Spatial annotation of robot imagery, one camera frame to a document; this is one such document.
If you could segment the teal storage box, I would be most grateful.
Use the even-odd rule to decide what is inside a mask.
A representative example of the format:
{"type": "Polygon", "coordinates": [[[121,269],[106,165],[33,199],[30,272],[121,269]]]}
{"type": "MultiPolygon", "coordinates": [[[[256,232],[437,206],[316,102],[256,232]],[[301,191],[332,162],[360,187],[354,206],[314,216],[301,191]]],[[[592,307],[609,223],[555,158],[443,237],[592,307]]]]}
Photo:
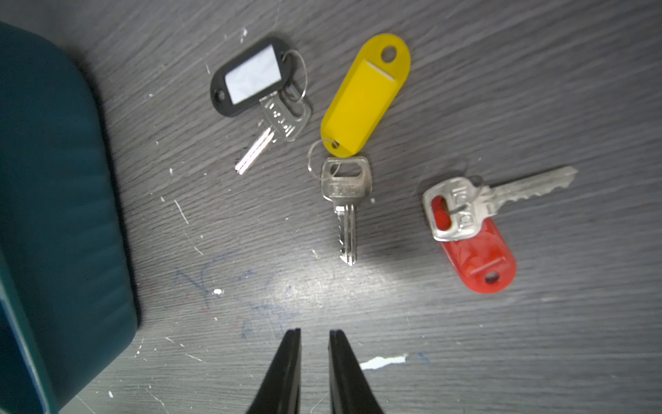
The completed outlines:
{"type": "Polygon", "coordinates": [[[1,27],[1,410],[61,410],[138,315],[101,117],[74,61],[1,27]]]}

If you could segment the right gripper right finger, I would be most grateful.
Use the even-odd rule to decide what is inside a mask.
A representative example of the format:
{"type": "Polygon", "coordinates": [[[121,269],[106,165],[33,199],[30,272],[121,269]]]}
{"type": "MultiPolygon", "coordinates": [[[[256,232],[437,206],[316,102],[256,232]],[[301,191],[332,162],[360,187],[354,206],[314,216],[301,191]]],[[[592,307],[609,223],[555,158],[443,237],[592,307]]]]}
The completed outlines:
{"type": "Polygon", "coordinates": [[[340,329],[329,332],[329,388],[334,414],[384,414],[340,329]]]}

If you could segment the red tag key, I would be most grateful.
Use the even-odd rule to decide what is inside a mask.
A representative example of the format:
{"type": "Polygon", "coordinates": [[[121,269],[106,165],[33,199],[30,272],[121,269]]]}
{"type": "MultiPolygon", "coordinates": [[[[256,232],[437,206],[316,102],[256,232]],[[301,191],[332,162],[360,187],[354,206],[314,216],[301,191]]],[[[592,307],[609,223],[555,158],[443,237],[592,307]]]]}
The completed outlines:
{"type": "Polygon", "coordinates": [[[508,202],[567,188],[577,174],[574,167],[560,167],[495,187],[454,177],[425,191],[422,207],[432,237],[465,286],[499,293],[515,280],[517,263],[493,217],[508,202]]]}

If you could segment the black tag key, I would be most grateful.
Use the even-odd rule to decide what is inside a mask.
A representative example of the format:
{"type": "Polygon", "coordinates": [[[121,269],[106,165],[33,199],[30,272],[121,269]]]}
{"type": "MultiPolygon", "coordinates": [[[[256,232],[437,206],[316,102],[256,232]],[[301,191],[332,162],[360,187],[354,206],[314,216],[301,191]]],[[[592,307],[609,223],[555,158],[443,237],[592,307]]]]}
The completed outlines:
{"type": "Polygon", "coordinates": [[[237,117],[259,107],[263,130],[235,164],[243,175],[275,140],[293,142],[312,116],[305,100],[309,77],[303,55],[281,37],[266,36],[212,76],[210,101],[220,115],[237,117]]]}

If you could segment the yellow tag key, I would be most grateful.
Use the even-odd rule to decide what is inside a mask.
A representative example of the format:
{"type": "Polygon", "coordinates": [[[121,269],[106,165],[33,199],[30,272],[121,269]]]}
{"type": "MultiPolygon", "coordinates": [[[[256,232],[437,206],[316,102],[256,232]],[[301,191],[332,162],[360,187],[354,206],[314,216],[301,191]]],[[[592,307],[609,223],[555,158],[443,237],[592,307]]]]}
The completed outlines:
{"type": "Polygon", "coordinates": [[[322,196],[339,220],[340,259],[357,262],[356,210],[373,188],[372,168],[360,151],[410,74],[410,50],[395,34],[378,34],[358,52],[321,123],[320,143],[329,152],[315,174],[322,196]]]}

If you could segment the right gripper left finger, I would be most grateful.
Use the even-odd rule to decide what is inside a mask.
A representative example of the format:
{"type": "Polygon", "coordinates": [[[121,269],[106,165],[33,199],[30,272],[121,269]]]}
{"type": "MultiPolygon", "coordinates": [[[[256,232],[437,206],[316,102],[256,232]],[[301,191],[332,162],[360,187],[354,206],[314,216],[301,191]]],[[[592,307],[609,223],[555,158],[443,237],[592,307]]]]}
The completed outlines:
{"type": "Polygon", "coordinates": [[[247,414],[300,412],[301,355],[301,329],[289,329],[247,414]]]}

